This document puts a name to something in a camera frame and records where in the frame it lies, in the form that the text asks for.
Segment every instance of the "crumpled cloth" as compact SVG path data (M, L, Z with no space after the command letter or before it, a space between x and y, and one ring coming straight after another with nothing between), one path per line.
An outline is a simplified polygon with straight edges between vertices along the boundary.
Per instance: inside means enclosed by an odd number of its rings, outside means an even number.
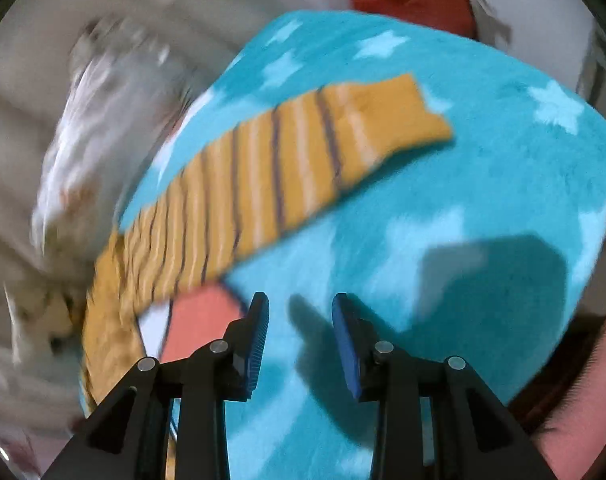
M89 281L132 187L202 85L169 45L114 16L85 28L70 76L43 160L31 239L61 269L57 278Z

